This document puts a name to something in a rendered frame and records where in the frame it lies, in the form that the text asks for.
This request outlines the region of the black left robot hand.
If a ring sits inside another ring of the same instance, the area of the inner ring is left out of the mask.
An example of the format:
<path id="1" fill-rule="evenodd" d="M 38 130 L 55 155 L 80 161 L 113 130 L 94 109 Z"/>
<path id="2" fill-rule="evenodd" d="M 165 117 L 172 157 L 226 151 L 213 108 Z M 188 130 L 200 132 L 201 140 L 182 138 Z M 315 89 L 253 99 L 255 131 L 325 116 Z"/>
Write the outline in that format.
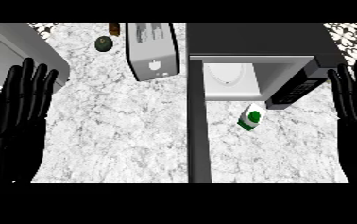
<path id="1" fill-rule="evenodd" d="M 45 117 L 58 75 L 32 58 L 14 65 L 0 92 L 0 185 L 27 184 L 42 159 Z"/>

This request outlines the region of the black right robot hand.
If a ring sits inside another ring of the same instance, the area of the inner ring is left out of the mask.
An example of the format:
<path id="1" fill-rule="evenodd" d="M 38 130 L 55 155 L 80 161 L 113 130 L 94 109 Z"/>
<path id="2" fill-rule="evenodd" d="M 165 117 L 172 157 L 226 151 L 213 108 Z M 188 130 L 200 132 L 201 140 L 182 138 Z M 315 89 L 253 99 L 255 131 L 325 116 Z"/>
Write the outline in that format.
<path id="1" fill-rule="evenodd" d="M 357 73 L 346 66 L 327 70 L 331 95 L 337 113 L 337 154 L 345 178 L 357 184 Z"/>

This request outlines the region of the white green milk carton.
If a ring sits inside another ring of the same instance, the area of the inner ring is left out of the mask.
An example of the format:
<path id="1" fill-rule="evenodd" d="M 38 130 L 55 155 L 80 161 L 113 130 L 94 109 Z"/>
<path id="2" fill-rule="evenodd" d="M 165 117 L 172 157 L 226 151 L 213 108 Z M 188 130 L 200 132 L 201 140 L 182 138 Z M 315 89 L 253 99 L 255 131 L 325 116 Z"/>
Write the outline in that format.
<path id="1" fill-rule="evenodd" d="M 244 130 L 252 130 L 262 122 L 266 110 L 252 103 L 241 111 L 237 124 Z"/>

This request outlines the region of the dark grey microwave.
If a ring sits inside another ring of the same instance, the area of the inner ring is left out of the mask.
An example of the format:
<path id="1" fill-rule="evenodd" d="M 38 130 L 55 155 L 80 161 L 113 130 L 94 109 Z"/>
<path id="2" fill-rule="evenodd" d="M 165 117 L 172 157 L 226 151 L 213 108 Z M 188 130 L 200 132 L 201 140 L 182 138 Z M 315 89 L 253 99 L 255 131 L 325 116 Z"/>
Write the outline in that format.
<path id="1" fill-rule="evenodd" d="M 203 66 L 207 101 L 286 109 L 345 63 L 321 23 L 188 23 L 187 56 Z"/>

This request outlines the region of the dark grey microwave door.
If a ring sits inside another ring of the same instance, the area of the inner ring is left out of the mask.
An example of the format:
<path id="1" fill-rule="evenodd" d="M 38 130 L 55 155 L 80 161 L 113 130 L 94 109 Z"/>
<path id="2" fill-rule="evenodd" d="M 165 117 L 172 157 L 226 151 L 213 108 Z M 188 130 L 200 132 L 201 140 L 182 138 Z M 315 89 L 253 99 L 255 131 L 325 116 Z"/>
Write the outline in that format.
<path id="1" fill-rule="evenodd" d="M 188 61 L 187 88 L 188 183 L 210 183 L 203 63 L 200 60 Z"/>

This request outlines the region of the grey appliance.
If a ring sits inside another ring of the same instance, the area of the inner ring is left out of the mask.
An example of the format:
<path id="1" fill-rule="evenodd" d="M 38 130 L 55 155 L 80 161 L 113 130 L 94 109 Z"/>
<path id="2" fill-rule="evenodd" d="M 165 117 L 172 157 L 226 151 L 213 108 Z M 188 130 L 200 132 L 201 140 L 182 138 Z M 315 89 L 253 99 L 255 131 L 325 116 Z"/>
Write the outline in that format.
<path id="1" fill-rule="evenodd" d="M 69 77 L 69 65 L 48 43 L 26 23 L 0 23 L 0 89 L 8 69 L 32 58 L 35 65 L 44 63 L 47 70 L 58 71 L 52 92 L 57 92 Z"/>

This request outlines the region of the dark green avocado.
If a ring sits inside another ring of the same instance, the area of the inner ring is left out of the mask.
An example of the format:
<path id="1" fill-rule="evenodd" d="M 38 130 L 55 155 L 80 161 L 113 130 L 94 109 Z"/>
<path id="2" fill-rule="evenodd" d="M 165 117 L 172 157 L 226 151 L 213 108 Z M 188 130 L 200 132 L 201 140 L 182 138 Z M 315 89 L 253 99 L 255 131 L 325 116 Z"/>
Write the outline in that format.
<path id="1" fill-rule="evenodd" d="M 94 48 L 98 52 L 107 52 L 113 47 L 113 40 L 107 36 L 100 36 L 94 41 Z"/>

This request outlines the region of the silver toaster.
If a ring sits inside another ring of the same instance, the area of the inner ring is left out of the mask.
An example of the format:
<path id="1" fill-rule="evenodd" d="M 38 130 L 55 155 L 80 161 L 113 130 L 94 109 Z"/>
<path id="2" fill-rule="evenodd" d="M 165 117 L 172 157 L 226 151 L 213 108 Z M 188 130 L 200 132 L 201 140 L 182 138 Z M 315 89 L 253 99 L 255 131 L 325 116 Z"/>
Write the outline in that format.
<path id="1" fill-rule="evenodd" d="M 172 23 L 125 24 L 125 57 L 137 81 L 179 74 Z"/>

